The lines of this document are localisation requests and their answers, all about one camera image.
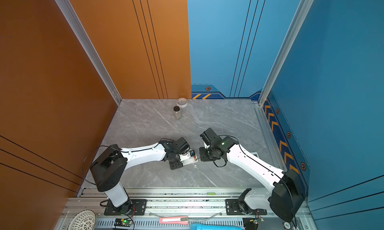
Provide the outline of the white remote control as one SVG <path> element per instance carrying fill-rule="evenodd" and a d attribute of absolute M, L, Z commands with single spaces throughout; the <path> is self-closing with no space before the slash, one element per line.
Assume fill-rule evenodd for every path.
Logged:
<path fill-rule="evenodd" d="M 187 159 L 185 161 L 181 161 L 183 165 L 189 165 L 198 162 L 198 158 L 195 156 L 194 158 Z"/>

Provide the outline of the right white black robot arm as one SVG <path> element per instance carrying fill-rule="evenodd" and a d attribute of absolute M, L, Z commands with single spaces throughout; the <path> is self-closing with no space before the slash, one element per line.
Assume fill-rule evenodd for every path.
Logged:
<path fill-rule="evenodd" d="M 271 209 L 285 222 L 295 219 L 306 196 L 299 174 L 293 169 L 284 171 L 251 154 L 232 136 L 217 135 L 208 128 L 200 135 L 204 146 L 199 149 L 203 162 L 234 164 L 254 177 L 265 188 L 264 194 L 246 189 L 237 199 L 238 210 L 244 215 L 255 215 L 258 209 Z"/>

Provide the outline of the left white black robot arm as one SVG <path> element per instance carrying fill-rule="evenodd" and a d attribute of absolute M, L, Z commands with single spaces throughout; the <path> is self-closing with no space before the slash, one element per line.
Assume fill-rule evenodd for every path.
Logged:
<path fill-rule="evenodd" d="M 120 183 L 125 170 L 148 162 L 165 161 L 171 170 L 184 164 L 194 163 L 196 155 L 184 138 L 171 140 L 162 138 L 159 142 L 136 148 L 107 146 L 90 165 L 90 171 L 99 192 L 104 193 L 115 208 L 130 207 L 131 200 Z"/>

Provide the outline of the small brown-capped jar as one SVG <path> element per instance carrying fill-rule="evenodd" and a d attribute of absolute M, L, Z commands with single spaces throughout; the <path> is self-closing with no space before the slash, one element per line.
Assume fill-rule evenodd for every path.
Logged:
<path fill-rule="evenodd" d="M 176 120 L 180 120 L 181 117 L 182 117 L 182 113 L 181 113 L 181 109 L 180 109 L 180 107 L 179 107 L 179 106 L 175 106 L 175 107 L 173 108 L 173 110 L 174 110 L 175 119 L 176 119 Z"/>

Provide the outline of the pink box cutter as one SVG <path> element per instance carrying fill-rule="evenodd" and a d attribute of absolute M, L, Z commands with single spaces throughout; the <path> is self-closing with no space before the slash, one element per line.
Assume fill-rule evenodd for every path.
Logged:
<path fill-rule="evenodd" d="M 187 226 L 189 224 L 189 218 L 187 216 L 178 216 L 178 217 L 161 217 L 159 223 L 163 225 L 183 225 Z"/>

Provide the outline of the cyan cylinder object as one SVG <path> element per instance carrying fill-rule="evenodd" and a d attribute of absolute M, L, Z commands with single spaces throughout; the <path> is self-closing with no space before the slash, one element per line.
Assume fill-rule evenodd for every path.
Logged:
<path fill-rule="evenodd" d="M 195 223 L 191 224 L 190 230 L 242 230 L 242 228 L 235 226 L 216 226 Z"/>

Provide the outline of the green circuit board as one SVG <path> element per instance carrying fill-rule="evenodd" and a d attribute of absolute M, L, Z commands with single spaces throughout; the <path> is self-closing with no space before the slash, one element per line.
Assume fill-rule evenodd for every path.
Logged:
<path fill-rule="evenodd" d="M 130 219 L 119 219 L 116 218 L 114 222 L 114 229 L 129 229 L 134 227 L 134 222 Z"/>

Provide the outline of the white mesh basket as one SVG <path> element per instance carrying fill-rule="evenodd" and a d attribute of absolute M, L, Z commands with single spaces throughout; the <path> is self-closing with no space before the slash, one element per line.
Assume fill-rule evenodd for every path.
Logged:
<path fill-rule="evenodd" d="M 74 216 L 68 225 L 68 230 L 94 230 L 96 214 L 91 210 L 84 210 Z"/>

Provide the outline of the aluminium rail frame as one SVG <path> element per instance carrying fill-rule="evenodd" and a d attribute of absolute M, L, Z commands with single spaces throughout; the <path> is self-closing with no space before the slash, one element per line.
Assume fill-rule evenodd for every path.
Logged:
<path fill-rule="evenodd" d="M 237 200 L 244 188 L 127 188 L 133 202 L 146 200 L 138 206 L 130 230 L 188 230 L 189 226 L 160 224 L 161 217 L 186 216 L 189 224 L 243 228 L 245 215 L 230 215 L 233 209 L 228 201 Z M 96 214 L 97 230 L 114 230 L 118 216 L 105 215 L 107 197 L 95 188 L 84 188 L 76 198 L 70 198 L 55 226 L 68 230 L 72 219 L 84 210 Z"/>

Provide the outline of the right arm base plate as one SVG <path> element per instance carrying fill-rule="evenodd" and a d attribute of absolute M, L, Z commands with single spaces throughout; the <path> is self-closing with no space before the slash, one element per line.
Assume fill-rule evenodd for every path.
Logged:
<path fill-rule="evenodd" d="M 226 213 L 228 216 L 244 215 L 244 216 L 266 216 L 268 214 L 265 209 L 252 210 L 244 201 L 238 199 L 226 199 Z"/>

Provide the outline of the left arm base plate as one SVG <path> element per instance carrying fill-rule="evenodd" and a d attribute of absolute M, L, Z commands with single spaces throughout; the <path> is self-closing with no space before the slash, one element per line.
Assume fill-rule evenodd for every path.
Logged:
<path fill-rule="evenodd" d="M 104 211 L 105 216 L 120 216 L 120 215 L 144 216 L 146 207 L 147 207 L 147 200 L 146 199 L 128 200 L 127 203 L 124 203 L 120 207 L 115 207 L 112 204 L 112 201 L 108 200 L 106 205 L 103 205 L 103 202 L 101 202 L 101 206 L 105 207 L 105 211 Z"/>

